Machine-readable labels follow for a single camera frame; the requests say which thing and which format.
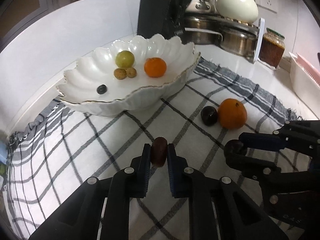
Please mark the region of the steel pot lower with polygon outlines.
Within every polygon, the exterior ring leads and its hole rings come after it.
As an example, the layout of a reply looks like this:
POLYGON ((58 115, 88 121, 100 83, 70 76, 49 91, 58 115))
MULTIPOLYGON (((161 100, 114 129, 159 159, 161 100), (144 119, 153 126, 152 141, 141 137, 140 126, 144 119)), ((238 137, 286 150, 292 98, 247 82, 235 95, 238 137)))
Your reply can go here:
POLYGON ((253 57, 258 40, 256 35, 231 28, 220 29, 220 32, 223 36, 220 47, 223 50, 243 57, 253 57))

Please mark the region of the small red-brown fruit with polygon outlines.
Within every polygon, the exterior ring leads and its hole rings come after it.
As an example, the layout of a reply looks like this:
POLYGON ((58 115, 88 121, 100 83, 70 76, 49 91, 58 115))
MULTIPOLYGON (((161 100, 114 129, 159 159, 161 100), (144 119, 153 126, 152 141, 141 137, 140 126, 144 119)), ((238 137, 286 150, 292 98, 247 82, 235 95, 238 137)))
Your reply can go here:
POLYGON ((127 68, 127 69, 126 69, 126 75, 127 75, 127 77, 129 77, 129 78, 134 78, 134 77, 137 76, 137 71, 136 71, 136 69, 133 68, 133 67, 127 68))

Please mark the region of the white ceramic pot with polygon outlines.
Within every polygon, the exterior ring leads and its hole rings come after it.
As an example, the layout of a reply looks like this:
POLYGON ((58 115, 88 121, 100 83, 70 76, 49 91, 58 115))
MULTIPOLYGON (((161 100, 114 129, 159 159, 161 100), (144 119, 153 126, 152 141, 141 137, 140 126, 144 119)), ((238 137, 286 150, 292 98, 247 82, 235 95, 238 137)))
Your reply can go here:
POLYGON ((225 18, 251 24, 259 15, 255 0, 214 0, 217 12, 225 18))

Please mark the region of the orange tangerine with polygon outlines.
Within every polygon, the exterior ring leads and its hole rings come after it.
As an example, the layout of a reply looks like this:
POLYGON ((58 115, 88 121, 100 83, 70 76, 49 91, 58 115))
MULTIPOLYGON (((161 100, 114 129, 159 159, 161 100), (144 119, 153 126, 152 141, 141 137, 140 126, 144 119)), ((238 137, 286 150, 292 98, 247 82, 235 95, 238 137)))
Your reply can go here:
POLYGON ((167 64, 159 57, 148 58, 144 63, 144 71, 149 77, 159 78, 167 71, 167 64))
POLYGON ((223 128, 240 129, 247 121, 247 111, 244 104, 236 99, 226 99, 217 110, 218 121, 223 128))

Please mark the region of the steel pot with lid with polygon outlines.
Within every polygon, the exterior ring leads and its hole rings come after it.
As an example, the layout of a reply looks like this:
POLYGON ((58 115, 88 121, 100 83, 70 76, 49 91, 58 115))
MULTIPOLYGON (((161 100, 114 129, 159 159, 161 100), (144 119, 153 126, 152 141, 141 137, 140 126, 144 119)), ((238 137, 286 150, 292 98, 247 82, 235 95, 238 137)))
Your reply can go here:
POLYGON ((184 14, 184 39, 198 45, 218 45, 223 35, 219 23, 213 19, 214 12, 211 0, 191 0, 184 14))

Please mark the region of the white plastic dish rack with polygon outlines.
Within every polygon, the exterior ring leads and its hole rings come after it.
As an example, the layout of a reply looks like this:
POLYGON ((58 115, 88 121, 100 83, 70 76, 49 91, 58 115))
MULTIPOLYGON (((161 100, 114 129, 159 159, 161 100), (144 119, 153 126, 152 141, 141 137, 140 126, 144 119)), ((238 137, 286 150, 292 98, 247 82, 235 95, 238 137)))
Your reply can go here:
POLYGON ((292 88, 300 100, 319 118, 319 70, 301 55, 289 55, 292 88))

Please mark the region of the white blue pump bottle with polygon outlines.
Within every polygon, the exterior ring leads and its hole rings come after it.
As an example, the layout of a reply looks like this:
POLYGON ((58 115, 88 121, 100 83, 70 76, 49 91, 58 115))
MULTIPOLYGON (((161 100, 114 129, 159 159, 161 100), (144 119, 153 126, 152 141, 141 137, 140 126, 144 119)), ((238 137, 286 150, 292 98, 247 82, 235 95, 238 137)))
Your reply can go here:
POLYGON ((7 162, 7 146, 3 141, 0 141, 0 162, 3 164, 7 162))

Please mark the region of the black knife block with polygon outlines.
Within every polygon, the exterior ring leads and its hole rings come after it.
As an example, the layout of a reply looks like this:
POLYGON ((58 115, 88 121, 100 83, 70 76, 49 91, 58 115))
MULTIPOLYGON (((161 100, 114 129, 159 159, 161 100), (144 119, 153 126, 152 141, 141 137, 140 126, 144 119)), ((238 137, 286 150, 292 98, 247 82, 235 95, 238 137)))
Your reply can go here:
POLYGON ((183 38, 184 15, 192 0, 140 0, 137 34, 152 38, 156 34, 165 39, 183 38))

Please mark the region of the dark plum beside orange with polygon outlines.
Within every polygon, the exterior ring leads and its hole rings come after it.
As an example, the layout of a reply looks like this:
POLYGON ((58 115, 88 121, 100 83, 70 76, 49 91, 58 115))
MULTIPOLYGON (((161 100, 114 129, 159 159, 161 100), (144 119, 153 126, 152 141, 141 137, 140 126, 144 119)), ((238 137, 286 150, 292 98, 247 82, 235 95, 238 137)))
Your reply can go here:
POLYGON ((201 120, 206 126, 213 126, 218 121, 217 110, 213 106, 206 106, 201 111, 201 120))

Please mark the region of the black white checked cloth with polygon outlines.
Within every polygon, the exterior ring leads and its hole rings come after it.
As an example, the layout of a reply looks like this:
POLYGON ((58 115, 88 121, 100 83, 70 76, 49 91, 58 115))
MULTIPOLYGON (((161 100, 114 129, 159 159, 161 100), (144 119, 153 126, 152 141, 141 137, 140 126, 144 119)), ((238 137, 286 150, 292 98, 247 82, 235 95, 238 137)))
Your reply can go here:
POLYGON ((157 137, 172 143, 191 167, 214 179, 231 177, 262 205, 258 184, 226 165, 223 148, 242 131, 271 133, 286 121, 299 120, 282 96, 296 100, 283 88, 270 93, 228 68, 201 59, 177 94, 144 111, 105 118, 53 100, 23 132, 10 137, 4 202, 14 234, 28 239, 86 179, 113 176, 157 137), (201 110, 218 107, 228 98, 244 104, 248 114, 244 127, 205 126, 201 110))

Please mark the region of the white scalloped ceramic bowl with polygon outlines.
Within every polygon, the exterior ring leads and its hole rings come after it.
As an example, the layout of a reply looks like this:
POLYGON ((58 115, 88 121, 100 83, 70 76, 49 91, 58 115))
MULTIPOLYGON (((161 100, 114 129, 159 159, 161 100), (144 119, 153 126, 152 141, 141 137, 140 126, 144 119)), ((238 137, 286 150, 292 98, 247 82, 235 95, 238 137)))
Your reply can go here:
POLYGON ((76 111, 113 116, 150 107, 180 91, 200 60, 193 42, 135 36, 96 48, 64 72, 60 100, 76 111))

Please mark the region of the dark plum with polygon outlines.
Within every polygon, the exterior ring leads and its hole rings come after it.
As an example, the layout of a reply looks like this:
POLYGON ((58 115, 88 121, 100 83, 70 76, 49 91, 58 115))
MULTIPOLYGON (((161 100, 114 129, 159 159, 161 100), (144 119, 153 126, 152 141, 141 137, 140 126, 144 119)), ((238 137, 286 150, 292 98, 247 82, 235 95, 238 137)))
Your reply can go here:
POLYGON ((213 126, 218 121, 217 110, 213 106, 206 106, 201 111, 201 120, 206 126, 213 126))
POLYGON ((106 85, 102 84, 97 88, 97 93, 102 95, 105 94, 107 92, 107 87, 106 85))

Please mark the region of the green apple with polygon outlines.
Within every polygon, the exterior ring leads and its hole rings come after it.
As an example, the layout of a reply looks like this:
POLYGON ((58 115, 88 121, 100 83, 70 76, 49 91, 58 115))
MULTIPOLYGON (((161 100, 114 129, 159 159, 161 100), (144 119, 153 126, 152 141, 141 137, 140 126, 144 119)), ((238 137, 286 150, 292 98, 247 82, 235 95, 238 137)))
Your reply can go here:
POLYGON ((123 50, 116 55, 115 63, 118 68, 127 69, 133 66, 135 56, 128 50, 123 50))

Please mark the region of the reddish brown date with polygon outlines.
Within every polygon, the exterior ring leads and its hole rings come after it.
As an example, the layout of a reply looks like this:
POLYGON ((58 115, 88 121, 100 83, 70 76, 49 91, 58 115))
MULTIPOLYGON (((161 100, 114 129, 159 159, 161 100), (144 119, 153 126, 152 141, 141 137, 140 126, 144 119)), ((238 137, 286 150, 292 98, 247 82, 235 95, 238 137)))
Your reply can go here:
POLYGON ((168 142, 164 137, 157 137, 150 151, 150 161, 154 167, 163 167, 168 153, 168 142))

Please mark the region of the glass jar of sauce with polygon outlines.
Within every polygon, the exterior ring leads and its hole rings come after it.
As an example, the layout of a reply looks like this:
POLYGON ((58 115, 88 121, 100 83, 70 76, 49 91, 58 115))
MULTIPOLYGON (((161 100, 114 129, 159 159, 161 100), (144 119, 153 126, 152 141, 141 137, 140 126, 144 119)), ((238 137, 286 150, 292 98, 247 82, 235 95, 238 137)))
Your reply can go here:
POLYGON ((280 33, 266 28, 261 43, 259 59, 264 63, 277 68, 285 51, 285 37, 280 33))

